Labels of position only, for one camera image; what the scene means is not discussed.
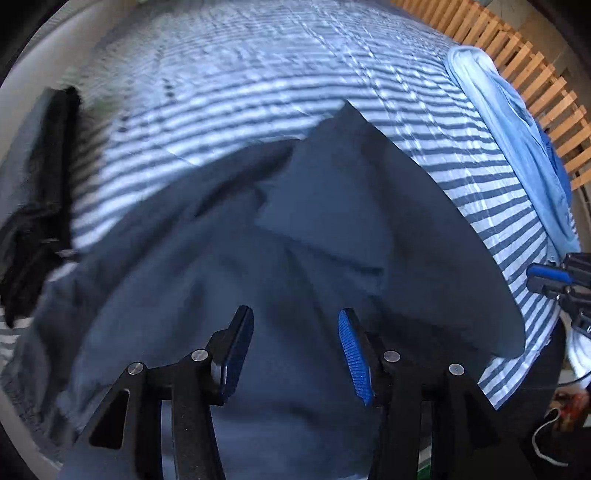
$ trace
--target white cable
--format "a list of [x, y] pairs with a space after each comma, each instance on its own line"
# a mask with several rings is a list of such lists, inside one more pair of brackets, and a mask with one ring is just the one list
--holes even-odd
[[552, 408], [550, 410], [550, 412], [553, 412], [553, 411], [555, 411], [558, 415], [556, 415], [556, 418], [554, 418], [553, 420], [549, 420], [546, 423], [544, 423], [538, 427], [538, 429], [534, 432], [534, 434], [531, 437], [531, 444], [534, 447], [535, 454], [538, 457], [540, 457], [542, 460], [546, 460], [547, 462], [551, 463], [554, 466], [568, 466], [569, 465], [568, 463], [559, 462], [558, 460], [554, 460], [552, 457], [544, 455], [542, 452], [540, 452], [540, 449], [538, 448], [538, 445], [535, 442], [535, 436], [538, 435], [538, 433], [540, 432], [541, 429], [543, 429], [546, 425], [550, 425], [551, 423], [554, 423], [556, 420], [558, 420], [560, 418], [560, 409], [559, 408]]

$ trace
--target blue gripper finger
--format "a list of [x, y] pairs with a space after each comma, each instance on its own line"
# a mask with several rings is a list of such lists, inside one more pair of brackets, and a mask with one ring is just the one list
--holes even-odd
[[368, 406], [374, 398], [369, 365], [363, 358], [359, 339], [347, 310], [341, 310], [339, 313], [339, 337], [347, 364], [349, 365], [349, 372], [353, 380], [353, 385], [355, 386], [355, 393]]

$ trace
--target striped fabric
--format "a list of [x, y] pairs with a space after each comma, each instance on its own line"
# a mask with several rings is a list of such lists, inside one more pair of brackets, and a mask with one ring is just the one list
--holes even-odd
[[525, 288], [526, 266], [545, 260], [547, 235], [447, 76], [451, 44], [406, 15], [346, 0], [138, 7], [66, 79], [84, 100], [72, 168], [76, 248], [90, 248], [189, 168], [255, 142], [304, 138], [347, 99], [435, 179], [503, 271], [527, 348], [519, 359], [494, 359], [480, 380], [500, 406], [548, 341], [558, 308]]

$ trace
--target navy blue garment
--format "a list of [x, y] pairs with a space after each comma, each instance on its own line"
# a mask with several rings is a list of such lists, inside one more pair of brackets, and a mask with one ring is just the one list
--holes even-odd
[[552, 168], [556, 172], [556, 176], [558, 177], [558, 181], [560, 182], [560, 186], [564, 190], [564, 194], [566, 195], [566, 201], [569, 204], [569, 207], [573, 204], [573, 192], [570, 189], [570, 178], [569, 174], [566, 173], [566, 168], [564, 168], [564, 164], [562, 160], [556, 153], [554, 149], [554, 145], [552, 144], [552, 140], [550, 137], [544, 132], [544, 129], [540, 126], [538, 122], [535, 123], [540, 131], [540, 138], [542, 139], [542, 143], [546, 147], [546, 153], [548, 154], [548, 160], [552, 165]]
[[60, 453], [128, 364], [177, 362], [252, 307], [236, 394], [212, 418], [234, 480], [366, 473], [379, 411], [355, 395], [338, 315], [474, 380], [524, 321], [435, 181], [350, 104], [305, 140], [257, 144], [139, 204], [46, 291], [2, 386]]

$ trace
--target dark blue cloth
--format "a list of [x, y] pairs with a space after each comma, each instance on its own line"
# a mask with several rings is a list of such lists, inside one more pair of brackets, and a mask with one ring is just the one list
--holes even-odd
[[540, 126], [540, 124], [538, 122], [536, 122], [535, 124], [538, 127], [538, 130], [540, 131], [540, 137], [542, 139], [542, 143], [546, 147], [546, 153], [548, 154], [548, 159], [550, 160], [550, 163], [552, 164], [554, 172], [556, 173], [556, 176], [558, 177], [558, 181], [560, 182], [560, 186], [564, 190], [564, 194], [566, 195], [566, 201], [568, 202], [569, 207], [570, 207], [573, 204], [573, 192], [570, 190], [569, 174], [566, 173], [566, 168], [564, 168], [562, 160], [560, 159], [560, 157], [556, 153], [556, 150], [554, 149], [554, 145], [552, 144], [552, 140], [550, 139], [550, 137], [548, 135], [546, 135], [546, 132], [544, 132], [544, 130], [542, 129], [542, 127]]

